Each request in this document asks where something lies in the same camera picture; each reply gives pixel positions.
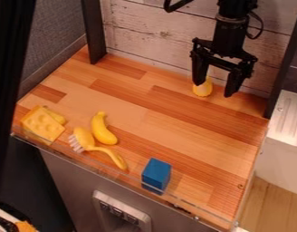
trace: black pole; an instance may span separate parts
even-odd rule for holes
[[[35,0],[0,0],[0,181]]]
[[[95,64],[107,53],[100,0],[81,0],[81,9],[91,64]]]
[[[296,50],[297,50],[297,21],[293,28],[291,40],[288,43],[280,71],[279,71],[279,73],[276,77],[276,80],[274,82],[273,90],[271,92],[269,101],[267,103],[266,110],[263,115],[267,119],[270,119],[271,116],[273,115],[273,110],[274,110],[275,104],[276,104],[276,102],[279,98],[280,92],[283,88],[286,74],[290,69],[292,59],[296,53]]]

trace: gray wall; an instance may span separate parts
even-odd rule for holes
[[[19,97],[85,45],[81,0],[37,0]]]

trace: scrub brush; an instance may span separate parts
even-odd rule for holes
[[[82,127],[76,127],[74,128],[73,135],[69,136],[69,143],[70,146],[73,147],[73,150],[77,153],[82,153],[85,150],[87,151],[102,151],[106,153],[110,158],[113,160],[113,162],[122,170],[127,170],[127,164],[125,160],[118,154],[112,152],[109,149],[102,148],[102,147],[96,147],[95,146],[95,140],[92,137],[92,134],[90,131],[86,130]]]
[[[206,81],[198,86],[193,85],[193,93],[199,97],[207,97],[213,90],[211,77],[206,77]]]

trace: yellow brush handle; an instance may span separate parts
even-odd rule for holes
[[[109,149],[105,149],[102,147],[89,147],[88,149],[86,149],[87,151],[102,151],[104,153],[106,153],[108,156],[110,156],[110,158],[113,160],[113,162],[122,170],[126,170],[127,169],[127,164],[125,162],[125,160],[118,154],[115,154],[114,152],[112,152]]]

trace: wooden tabletop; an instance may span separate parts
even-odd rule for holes
[[[226,99],[218,86],[210,97],[198,98],[191,87],[186,76],[111,54],[91,65],[85,46],[17,103],[13,131],[23,135],[19,120],[35,105],[46,105],[68,121],[51,149],[94,169],[105,170],[98,162],[105,164],[112,168],[109,176],[227,230],[267,128],[265,100],[241,92]],[[107,112],[120,140],[110,148],[127,161],[129,173],[120,173],[102,153],[70,149],[73,127],[89,129],[97,111]],[[161,197],[139,182],[152,157],[173,167]]]

